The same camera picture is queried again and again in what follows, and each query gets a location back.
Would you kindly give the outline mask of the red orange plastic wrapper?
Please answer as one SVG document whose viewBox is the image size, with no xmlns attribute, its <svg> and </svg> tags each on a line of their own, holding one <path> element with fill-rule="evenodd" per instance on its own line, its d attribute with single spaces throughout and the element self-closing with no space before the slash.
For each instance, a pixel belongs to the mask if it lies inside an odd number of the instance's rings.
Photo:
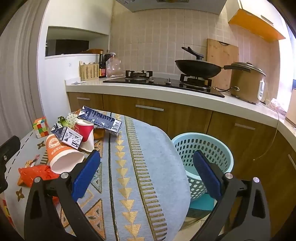
<svg viewBox="0 0 296 241">
<path fill-rule="evenodd" d="M 27 168 L 18 168 L 20 178 L 18 179 L 18 186 L 31 187 L 36 177 L 41 177 L 43 180 L 52 180 L 58 178 L 60 175 L 54 173 L 48 165 L 37 165 Z"/>
</svg>

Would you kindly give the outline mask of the orange paper cup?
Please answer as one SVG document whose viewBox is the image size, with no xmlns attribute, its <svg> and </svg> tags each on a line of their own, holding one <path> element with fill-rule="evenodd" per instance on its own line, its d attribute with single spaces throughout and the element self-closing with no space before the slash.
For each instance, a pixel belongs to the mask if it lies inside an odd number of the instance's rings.
<svg viewBox="0 0 296 241">
<path fill-rule="evenodd" d="M 46 150 L 51 171 L 56 174 L 71 172 L 84 160 L 84 153 L 60 142 L 54 134 L 47 137 Z"/>
</svg>

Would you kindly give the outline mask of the small black white carton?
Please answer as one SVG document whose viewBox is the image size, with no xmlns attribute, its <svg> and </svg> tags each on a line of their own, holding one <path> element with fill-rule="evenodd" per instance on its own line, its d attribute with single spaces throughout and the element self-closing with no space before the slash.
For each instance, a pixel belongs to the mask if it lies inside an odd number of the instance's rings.
<svg viewBox="0 0 296 241">
<path fill-rule="evenodd" d="M 67 126 L 57 128 L 53 127 L 51 132 L 57 137 L 60 142 L 67 144 L 68 146 L 76 150 L 80 147 L 83 139 L 83 136 L 81 134 L 75 132 Z"/>
</svg>

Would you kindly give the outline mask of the green vegetable scrap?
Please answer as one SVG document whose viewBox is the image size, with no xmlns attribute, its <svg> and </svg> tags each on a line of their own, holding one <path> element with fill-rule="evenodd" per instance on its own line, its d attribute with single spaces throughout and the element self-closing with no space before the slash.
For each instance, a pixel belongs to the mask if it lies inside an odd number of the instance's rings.
<svg viewBox="0 0 296 241">
<path fill-rule="evenodd" d="M 58 117 L 58 123 L 62 126 L 69 127 L 69 123 L 67 122 L 66 118 L 64 118 L 63 116 Z"/>
</svg>

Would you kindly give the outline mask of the red paper cup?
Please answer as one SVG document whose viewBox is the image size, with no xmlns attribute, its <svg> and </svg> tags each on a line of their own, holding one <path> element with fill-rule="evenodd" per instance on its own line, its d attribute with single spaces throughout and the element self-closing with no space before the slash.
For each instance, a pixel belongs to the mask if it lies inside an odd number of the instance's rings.
<svg viewBox="0 0 296 241">
<path fill-rule="evenodd" d="M 80 149 L 86 152 L 92 152 L 94 150 L 93 123 L 78 119 L 74 125 L 74 131 L 82 136 Z"/>
</svg>

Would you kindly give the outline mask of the dark blue milk carton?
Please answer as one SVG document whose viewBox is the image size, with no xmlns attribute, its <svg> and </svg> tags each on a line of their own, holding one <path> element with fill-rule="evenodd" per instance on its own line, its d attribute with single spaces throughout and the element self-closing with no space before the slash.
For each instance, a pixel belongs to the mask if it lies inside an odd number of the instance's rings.
<svg viewBox="0 0 296 241">
<path fill-rule="evenodd" d="M 91 122 L 96 126 L 99 126 L 116 135 L 119 134 L 119 130 L 122 125 L 122 121 L 96 111 L 95 109 L 83 106 L 78 114 L 80 119 Z"/>
</svg>

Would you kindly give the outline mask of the wooden kitchen cabinet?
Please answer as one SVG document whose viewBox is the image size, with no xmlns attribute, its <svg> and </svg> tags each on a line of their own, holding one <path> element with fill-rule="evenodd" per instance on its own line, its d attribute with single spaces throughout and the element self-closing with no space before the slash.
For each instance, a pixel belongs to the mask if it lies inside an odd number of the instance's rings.
<svg viewBox="0 0 296 241">
<path fill-rule="evenodd" d="M 67 96 L 72 111 L 86 105 L 157 126 L 170 138 L 199 132 L 224 142 L 234 157 L 233 174 L 262 181 L 272 235 L 280 231 L 295 208 L 295 129 L 287 121 L 272 118 L 268 123 L 250 115 L 242 118 L 139 97 L 83 92 L 68 92 Z"/>
</svg>

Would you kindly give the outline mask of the woven cutlery basket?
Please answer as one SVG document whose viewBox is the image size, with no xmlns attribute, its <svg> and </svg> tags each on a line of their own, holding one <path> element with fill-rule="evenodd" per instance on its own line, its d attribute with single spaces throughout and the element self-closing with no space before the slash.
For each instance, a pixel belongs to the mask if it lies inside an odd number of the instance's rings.
<svg viewBox="0 0 296 241">
<path fill-rule="evenodd" d="M 93 80 L 99 77 L 99 64 L 98 63 L 84 63 L 79 62 L 79 72 L 82 81 Z"/>
</svg>

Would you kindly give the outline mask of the dark soy sauce bottle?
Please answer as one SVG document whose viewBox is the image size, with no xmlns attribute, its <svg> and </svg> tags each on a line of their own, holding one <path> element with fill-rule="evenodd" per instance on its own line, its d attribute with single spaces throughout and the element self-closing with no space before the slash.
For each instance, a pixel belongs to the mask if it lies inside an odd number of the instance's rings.
<svg viewBox="0 0 296 241">
<path fill-rule="evenodd" d="M 103 58 L 103 51 L 99 52 L 99 78 L 106 77 L 106 66 Z"/>
</svg>

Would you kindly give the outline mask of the clear plastic bag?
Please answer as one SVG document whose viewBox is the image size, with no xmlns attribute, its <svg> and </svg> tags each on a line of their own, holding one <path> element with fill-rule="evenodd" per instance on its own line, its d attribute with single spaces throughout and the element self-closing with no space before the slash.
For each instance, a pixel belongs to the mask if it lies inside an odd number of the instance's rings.
<svg viewBox="0 0 296 241">
<path fill-rule="evenodd" d="M 115 53 L 111 53 L 110 58 L 106 61 L 106 76 L 108 78 L 124 76 L 121 60 L 118 59 Z"/>
</svg>

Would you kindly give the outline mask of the black gas stove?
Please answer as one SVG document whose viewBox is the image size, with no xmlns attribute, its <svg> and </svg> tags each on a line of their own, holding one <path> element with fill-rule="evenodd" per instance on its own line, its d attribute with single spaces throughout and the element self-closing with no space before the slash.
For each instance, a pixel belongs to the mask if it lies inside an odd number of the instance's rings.
<svg viewBox="0 0 296 241">
<path fill-rule="evenodd" d="M 222 90 L 218 91 L 212 87 L 212 80 L 201 77 L 191 77 L 184 74 L 180 75 L 180 79 L 173 79 L 169 77 L 155 77 L 153 76 L 152 71 L 145 72 L 143 70 L 142 72 L 135 72 L 126 70 L 124 77 L 104 80 L 103 83 L 127 83 L 162 86 L 175 89 L 184 89 L 224 98 Z"/>
</svg>

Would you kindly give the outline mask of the black wok pan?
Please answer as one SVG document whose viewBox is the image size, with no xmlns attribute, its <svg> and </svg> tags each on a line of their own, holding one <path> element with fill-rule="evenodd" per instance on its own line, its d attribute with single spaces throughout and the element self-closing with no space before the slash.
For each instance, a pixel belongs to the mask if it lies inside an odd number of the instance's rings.
<svg viewBox="0 0 296 241">
<path fill-rule="evenodd" d="M 210 79 L 221 72 L 222 67 L 203 61 L 204 55 L 193 51 L 190 47 L 182 49 L 196 57 L 196 60 L 175 61 L 178 69 L 185 75 Z"/>
</svg>

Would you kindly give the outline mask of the wooden cutting board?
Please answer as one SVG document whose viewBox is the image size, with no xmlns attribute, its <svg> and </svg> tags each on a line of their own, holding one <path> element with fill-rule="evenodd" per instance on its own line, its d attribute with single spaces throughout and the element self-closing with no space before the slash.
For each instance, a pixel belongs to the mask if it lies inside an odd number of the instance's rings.
<svg viewBox="0 0 296 241">
<path fill-rule="evenodd" d="M 224 42 L 207 39 L 207 61 L 224 67 L 239 61 L 239 48 Z M 230 86 L 231 70 L 222 69 L 212 78 L 212 86 L 219 89 L 228 89 Z"/>
</svg>

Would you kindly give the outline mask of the range hood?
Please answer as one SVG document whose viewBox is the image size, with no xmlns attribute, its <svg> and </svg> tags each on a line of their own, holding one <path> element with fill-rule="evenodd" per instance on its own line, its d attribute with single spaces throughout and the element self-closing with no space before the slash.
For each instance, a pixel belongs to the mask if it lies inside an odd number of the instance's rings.
<svg viewBox="0 0 296 241">
<path fill-rule="evenodd" d="M 219 15 L 226 4 L 226 0 L 188 0 L 188 1 L 159 1 L 159 0 L 119 0 L 118 3 L 131 12 L 150 9 L 190 9 L 205 11 Z"/>
</svg>

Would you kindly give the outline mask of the orange wall cabinet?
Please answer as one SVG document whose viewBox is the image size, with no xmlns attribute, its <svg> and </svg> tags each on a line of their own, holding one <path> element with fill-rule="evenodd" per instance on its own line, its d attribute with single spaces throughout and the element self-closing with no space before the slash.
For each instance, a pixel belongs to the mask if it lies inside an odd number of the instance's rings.
<svg viewBox="0 0 296 241">
<path fill-rule="evenodd" d="M 288 37 L 285 20 L 268 1 L 227 0 L 228 23 L 240 26 L 267 42 Z"/>
</svg>

